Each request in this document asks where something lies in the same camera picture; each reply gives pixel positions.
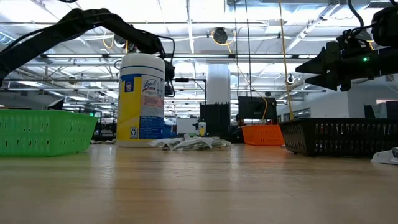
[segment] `plastic basket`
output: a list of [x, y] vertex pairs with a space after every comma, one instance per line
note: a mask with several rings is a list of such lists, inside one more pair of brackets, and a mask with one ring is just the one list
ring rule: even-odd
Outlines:
[[0, 156], [59, 156], [90, 145], [97, 118], [55, 110], [0, 110]]
[[284, 139], [279, 125], [243, 126], [244, 143], [253, 146], [281, 146]]
[[280, 124], [286, 149], [308, 156], [372, 156], [398, 146], [398, 119], [302, 118]]

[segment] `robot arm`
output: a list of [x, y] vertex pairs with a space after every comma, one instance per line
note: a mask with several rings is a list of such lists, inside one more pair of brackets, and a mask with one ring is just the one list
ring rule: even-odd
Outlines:
[[[116, 35], [134, 43], [142, 52], [147, 54], [159, 53], [165, 58], [163, 45], [158, 36], [139, 30], [124, 22], [118, 15], [107, 9], [72, 9], [58, 23], [33, 31], [15, 40], [0, 52], [0, 86], [3, 79], [13, 70], [35, 59], [57, 44], [75, 39], [95, 27], [103, 26]], [[37, 34], [27, 41], [18, 44], [22, 39]], [[166, 80], [174, 77], [174, 68], [165, 61]]]
[[[331, 90], [348, 91], [351, 80], [368, 78], [398, 72], [398, 6], [394, 4], [373, 15], [372, 25], [346, 30], [322, 48], [318, 56], [296, 68], [296, 72], [317, 74], [305, 80], [306, 83]], [[371, 50], [369, 43], [357, 39], [356, 35], [372, 28], [375, 43], [386, 48]]]

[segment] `ceiling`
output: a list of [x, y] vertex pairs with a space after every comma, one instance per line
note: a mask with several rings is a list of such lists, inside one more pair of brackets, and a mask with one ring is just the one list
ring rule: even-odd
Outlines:
[[[283, 2], [285, 3], [282, 4], [282, 17], [287, 54], [316, 55], [328, 41], [334, 40], [344, 30], [359, 26], [357, 18], [353, 16], [347, 5], [339, 4], [344, 1], [285, 0]], [[373, 14], [385, 7], [385, 2], [388, 0], [353, 0], [354, 7], [364, 19], [365, 24], [370, 24]], [[0, 39], [4, 36], [16, 39], [33, 30], [50, 26], [73, 8], [84, 10], [107, 8], [135, 28], [172, 37], [175, 39], [176, 54], [282, 54], [282, 38], [279, 36], [281, 32], [279, 5], [275, 0], [236, 0], [236, 5], [233, 0], [78, 0], [73, 4], [56, 0], [1, 0]], [[229, 35], [228, 42], [231, 42], [231, 52], [227, 46], [217, 45], [211, 38], [211, 32], [216, 27], [226, 29]], [[5, 41], [0, 41], [0, 43], [0, 48], [9, 44]], [[162, 44], [165, 51], [171, 53], [171, 41], [162, 39]], [[113, 34], [110, 31], [97, 27], [79, 38], [58, 44], [47, 53], [124, 54], [124, 48], [113, 44]], [[77, 84], [50, 82], [41, 83], [41, 85], [58, 88], [90, 88], [91, 85], [100, 88], [118, 88], [116, 82], [103, 81], [107, 78], [117, 78], [118, 69], [114, 67], [116, 60], [98, 58], [72, 60], [71, 58], [73, 58], [72, 55], [70, 58], [51, 59], [51, 64], [33, 60], [21, 68], [23, 73], [19, 73], [18, 78], [37, 79], [43, 78], [46, 74], [51, 74], [51, 78], [58, 79], [100, 78], [101, 82]], [[298, 88], [305, 86], [303, 81], [308, 77], [308, 74], [295, 72], [295, 68], [303, 62], [305, 60], [287, 61], [287, 72], [297, 78], [295, 86]], [[215, 62], [205, 58], [197, 60], [188, 57], [178, 60], [175, 64], [176, 77], [206, 78], [209, 63], [229, 64], [231, 74], [235, 77], [231, 79], [231, 84], [238, 83], [236, 78], [238, 69], [233, 60]], [[284, 66], [283, 60], [255, 60], [252, 63], [241, 60], [239, 62], [243, 73], [251, 71], [252, 85], [255, 88], [285, 89]], [[243, 77], [239, 83], [241, 88], [248, 87]], [[11, 83], [11, 86], [21, 86], [21, 83]], [[175, 86], [200, 89], [193, 82], [183, 85], [176, 83]], [[107, 100], [107, 96], [99, 96], [96, 92], [85, 93], [85, 96], [94, 101]], [[178, 92], [176, 97], [200, 98], [203, 96], [203, 92], [198, 91]]]

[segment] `recycling symbol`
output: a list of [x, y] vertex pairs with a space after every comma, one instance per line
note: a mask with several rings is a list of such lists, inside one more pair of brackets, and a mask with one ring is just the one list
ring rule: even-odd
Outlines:
[[136, 127], [132, 127], [130, 129], [130, 139], [137, 139], [138, 138], [138, 131]]

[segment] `disinfecting wipes canister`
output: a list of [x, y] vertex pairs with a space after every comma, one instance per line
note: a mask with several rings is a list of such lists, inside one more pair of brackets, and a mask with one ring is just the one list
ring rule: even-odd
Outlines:
[[161, 139], [164, 122], [165, 65], [149, 54], [123, 57], [119, 81], [116, 143], [121, 147], [150, 147]]

